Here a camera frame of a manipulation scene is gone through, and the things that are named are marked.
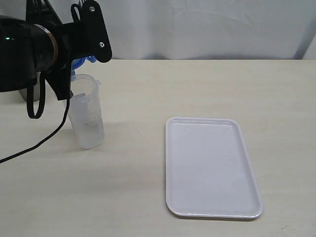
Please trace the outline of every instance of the beige table surface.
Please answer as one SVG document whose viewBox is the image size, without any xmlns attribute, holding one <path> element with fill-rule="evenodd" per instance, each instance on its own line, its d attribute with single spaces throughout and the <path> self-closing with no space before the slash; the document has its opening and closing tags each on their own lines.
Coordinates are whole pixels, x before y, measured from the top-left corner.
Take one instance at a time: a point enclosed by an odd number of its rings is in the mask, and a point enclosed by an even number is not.
<svg viewBox="0 0 316 237">
<path fill-rule="evenodd" d="M 71 125 L 0 164 L 1 237 L 316 237 L 316 61 L 111 61 L 79 73 L 101 82 L 104 143 L 84 151 Z M 59 124 L 47 90 L 28 119 L 0 93 L 0 155 Z M 165 205 L 164 125 L 173 116 L 240 123 L 265 203 L 252 222 L 183 220 Z"/>
</svg>

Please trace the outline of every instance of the clear plastic cup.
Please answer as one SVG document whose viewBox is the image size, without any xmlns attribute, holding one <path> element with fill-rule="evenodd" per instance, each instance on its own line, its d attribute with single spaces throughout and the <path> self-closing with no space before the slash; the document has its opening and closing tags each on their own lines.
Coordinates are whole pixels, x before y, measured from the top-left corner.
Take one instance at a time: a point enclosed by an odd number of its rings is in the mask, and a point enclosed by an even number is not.
<svg viewBox="0 0 316 237">
<path fill-rule="evenodd" d="M 68 116 L 79 145 L 91 149 L 104 140 L 104 128 L 99 98 L 99 83 L 89 75 L 72 76 Z"/>
</svg>

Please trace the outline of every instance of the white tray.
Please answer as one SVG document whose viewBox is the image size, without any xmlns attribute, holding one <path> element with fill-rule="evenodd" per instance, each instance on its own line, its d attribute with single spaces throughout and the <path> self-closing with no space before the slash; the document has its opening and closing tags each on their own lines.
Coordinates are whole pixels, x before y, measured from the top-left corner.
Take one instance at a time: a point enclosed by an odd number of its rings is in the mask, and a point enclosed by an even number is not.
<svg viewBox="0 0 316 237">
<path fill-rule="evenodd" d="M 263 202 L 238 124 L 176 117 L 166 124 L 166 203 L 176 215 L 257 218 Z"/>
</svg>

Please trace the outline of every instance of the white backdrop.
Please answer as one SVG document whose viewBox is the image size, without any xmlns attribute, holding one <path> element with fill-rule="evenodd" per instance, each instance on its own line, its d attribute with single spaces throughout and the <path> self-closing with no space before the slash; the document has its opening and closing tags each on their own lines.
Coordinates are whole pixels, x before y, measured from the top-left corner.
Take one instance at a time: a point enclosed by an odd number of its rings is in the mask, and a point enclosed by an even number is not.
<svg viewBox="0 0 316 237">
<path fill-rule="evenodd" d="M 50 2 L 71 21 L 70 6 L 78 0 Z M 115 58 L 299 59 L 316 31 L 316 0 L 98 2 Z M 11 4 L 0 3 L 0 10 Z M 316 59 L 315 50 L 308 58 Z"/>
</svg>

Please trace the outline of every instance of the black strap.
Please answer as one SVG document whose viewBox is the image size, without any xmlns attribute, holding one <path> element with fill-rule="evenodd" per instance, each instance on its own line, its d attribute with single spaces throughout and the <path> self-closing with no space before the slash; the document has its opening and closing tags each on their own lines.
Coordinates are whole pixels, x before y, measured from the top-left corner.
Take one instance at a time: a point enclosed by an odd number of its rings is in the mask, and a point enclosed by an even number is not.
<svg viewBox="0 0 316 237">
<path fill-rule="evenodd" d="M 36 115 L 34 114 L 34 87 L 27 88 L 26 108 L 31 119 L 39 119 L 44 112 L 45 107 L 45 78 L 41 73 L 39 76 L 39 107 Z"/>
</svg>

